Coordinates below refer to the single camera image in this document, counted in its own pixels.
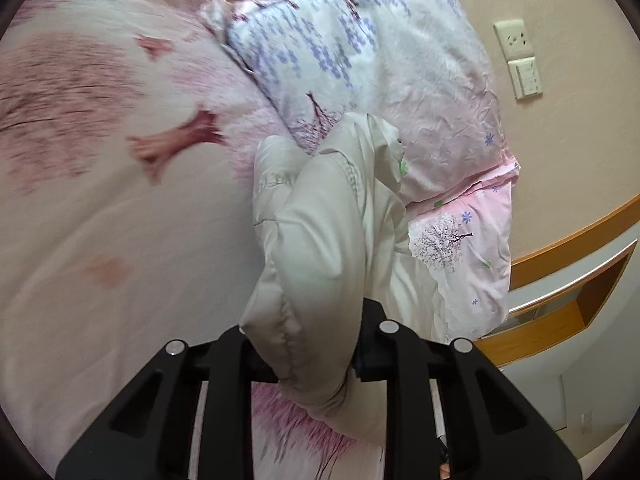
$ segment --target switch panel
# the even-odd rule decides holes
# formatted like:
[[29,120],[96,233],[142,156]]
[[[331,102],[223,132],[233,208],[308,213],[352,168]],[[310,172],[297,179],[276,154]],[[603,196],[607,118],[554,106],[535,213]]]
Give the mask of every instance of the switch panel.
[[494,23],[494,29],[507,61],[534,55],[533,45],[522,20],[497,22]]
[[526,57],[507,63],[516,99],[542,94],[542,83],[535,57]]

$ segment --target metal screw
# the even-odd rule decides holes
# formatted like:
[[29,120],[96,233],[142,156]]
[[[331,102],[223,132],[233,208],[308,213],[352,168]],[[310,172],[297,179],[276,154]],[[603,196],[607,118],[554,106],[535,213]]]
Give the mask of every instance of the metal screw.
[[184,343],[179,339],[174,339],[173,341],[169,341],[164,349],[169,355],[178,355],[184,351]]
[[380,323],[379,328],[385,334],[395,334],[398,330],[400,330],[400,326],[398,325],[398,323],[389,319]]
[[461,354],[468,354],[472,351],[474,345],[471,341],[469,341],[469,339],[460,338],[456,339],[453,342],[453,348],[455,348]]

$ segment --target white garment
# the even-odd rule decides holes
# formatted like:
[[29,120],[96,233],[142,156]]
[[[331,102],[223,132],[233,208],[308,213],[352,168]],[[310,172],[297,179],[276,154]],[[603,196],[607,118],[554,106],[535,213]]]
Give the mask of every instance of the white garment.
[[284,396],[335,431],[382,444],[385,383],[348,372],[362,299],[422,338],[443,340],[437,284],[411,256],[398,130],[345,114],[316,155],[290,139],[258,149],[254,223],[265,269],[241,325]]

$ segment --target white cloth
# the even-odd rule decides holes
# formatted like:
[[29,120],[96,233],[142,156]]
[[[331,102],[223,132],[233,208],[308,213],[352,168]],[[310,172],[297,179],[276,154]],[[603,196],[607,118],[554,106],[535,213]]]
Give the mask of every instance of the white cloth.
[[383,443],[385,383],[348,372],[362,299],[422,338],[443,340],[443,300],[411,256],[398,130],[345,114],[313,157],[290,139],[258,149],[254,223],[265,269],[241,325],[284,396],[353,438]]

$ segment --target beige wall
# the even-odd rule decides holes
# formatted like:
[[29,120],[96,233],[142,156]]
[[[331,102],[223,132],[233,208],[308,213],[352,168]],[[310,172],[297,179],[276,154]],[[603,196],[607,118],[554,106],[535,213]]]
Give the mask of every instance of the beige wall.
[[[595,222],[640,193],[640,41],[614,0],[460,0],[493,59],[522,164],[513,256]],[[521,17],[545,94],[517,103],[492,24]]]

